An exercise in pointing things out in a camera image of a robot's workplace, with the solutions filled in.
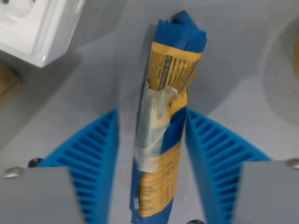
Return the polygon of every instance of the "white wall socket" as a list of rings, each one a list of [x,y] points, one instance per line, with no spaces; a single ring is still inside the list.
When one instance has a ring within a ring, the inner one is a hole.
[[[64,55],[85,0],[0,0],[0,50],[43,67]]]

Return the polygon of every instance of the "gray table surface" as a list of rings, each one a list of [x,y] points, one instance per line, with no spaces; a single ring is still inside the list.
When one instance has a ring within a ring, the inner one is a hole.
[[[208,37],[190,107],[273,159],[299,156],[299,84],[292,70],[298,0],[87,0],[69,52],[46,68],[0,54],[23,79],[0,107],[0,169],[45,157],[117,107],[120,147],[109,223],[129,223],[136,114],[150,43],[158,19],[183,9]],[[204,219],[196,189],[183,145],[169,223]]]

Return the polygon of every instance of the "snack package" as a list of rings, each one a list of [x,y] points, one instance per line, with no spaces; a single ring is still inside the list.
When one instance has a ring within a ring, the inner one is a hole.
[[[206,33],[186,11],[159,21],[135,138],[130,209],[133,224],[166,224],[172,208],[180,143],[192,82]]]

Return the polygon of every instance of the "nutrition label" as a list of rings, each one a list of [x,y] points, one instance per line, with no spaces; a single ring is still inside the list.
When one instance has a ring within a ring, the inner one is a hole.
[[[155,174],[144,173],[139,185],[139,216],[162,211],[172,200],[177,181],[180,142],[159,157]]]
[[[148,69],[150,88],[162,90],[171,86],[180,93],[192,82],[200,59],[201,53],[153,42]]]

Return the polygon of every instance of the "blue and yellow packaging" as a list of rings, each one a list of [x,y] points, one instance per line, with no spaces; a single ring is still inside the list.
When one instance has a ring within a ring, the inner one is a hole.
[[[154,172],[141,169],[143,164],[136,157],[133,161],[130,209],[134,224],[166,224],[169,220],[185,123],[187,88],[195,76],[205,44],[206,33],[197,28],[186,11],[175,15],[172,23],[159,21],[157,25],[147,74],[149,88],[162,91],[171,86],[177,94],[167,103],[169,123],[163,132]]]

